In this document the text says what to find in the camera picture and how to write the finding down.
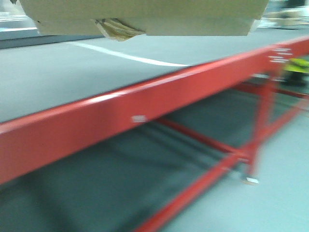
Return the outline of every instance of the yellow object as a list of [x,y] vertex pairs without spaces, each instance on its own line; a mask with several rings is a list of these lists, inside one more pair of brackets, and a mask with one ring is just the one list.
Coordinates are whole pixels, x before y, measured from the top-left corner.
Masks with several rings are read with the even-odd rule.
[[309,62],[305,59],[292,58],[284,67],[284,70],[297,73],[309,73]]

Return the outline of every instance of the cardboard box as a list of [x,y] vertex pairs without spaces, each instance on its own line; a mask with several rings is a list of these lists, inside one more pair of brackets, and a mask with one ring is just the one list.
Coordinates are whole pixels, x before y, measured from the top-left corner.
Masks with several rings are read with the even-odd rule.
[[42,34],[247,35],[268,0],[20,0]]

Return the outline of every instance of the white label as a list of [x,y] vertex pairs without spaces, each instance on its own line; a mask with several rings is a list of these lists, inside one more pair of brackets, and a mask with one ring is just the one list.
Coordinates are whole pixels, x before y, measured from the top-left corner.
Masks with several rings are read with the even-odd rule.
[[147,121],[147,118],[145,115],[134,115],[131,118],[132,118],[132,122],[134,123],[141,123],[141,122]]

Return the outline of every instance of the white line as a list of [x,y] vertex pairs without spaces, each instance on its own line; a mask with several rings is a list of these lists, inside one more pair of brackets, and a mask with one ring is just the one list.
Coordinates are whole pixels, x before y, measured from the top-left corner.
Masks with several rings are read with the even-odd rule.
[[130,56],[121,52],[115,52],[103,47],[98,47],[98,46],[93,46],[93,45],[89,45],[89,44],[85,44],[85,43],[81,43],[81,42],[66,42],[67,44],[72,44],[74,46],[78,46],[78,47],[84,47],[84,48],[88,48],[97,52],[102,52],[108,55],[112,55],[112,56],[116,56],[116,57],[121,57],[121,58],[125,58],[125,59],[130,59],[130,60],[134,60],[134,61],[139,61],[139,62],[143,62],[143,63],[147,63],[147,64],[154,64],[154,65],[160,65],[160,66],[172,66],[172,67],[187,67],[190,65],[187,64],[175,64],[175,63],[168,63],[168,62],[163,62],[163,61],[159,61],[159,60],[155,60],[155,59],[147,59],[147,58],[142,58],[142,57],[135,57],[135,56]]

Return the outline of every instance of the red metal shelving rack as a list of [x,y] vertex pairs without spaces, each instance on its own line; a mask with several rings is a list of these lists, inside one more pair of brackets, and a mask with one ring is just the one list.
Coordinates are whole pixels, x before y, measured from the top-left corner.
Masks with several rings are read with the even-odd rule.
[[[309,102],[309,95],[277,89],[275,79],[287,59],[307,54],[309,37],[302,37],[1,123],[0,184],[118,133],[156,120],[227,154],[135,230],[157,231],[238,162],[248,164],[245,180],[256,182],[253,178],[254,163],[259,147]],[[253,74],[266,72],[269,78],[265,84],[245,83]],[[260,97],[252,138],[241,148],[230,147],[160,118],[232,87]],[[276,92],[298,97],[300,101],[276,121],[269,123]]]

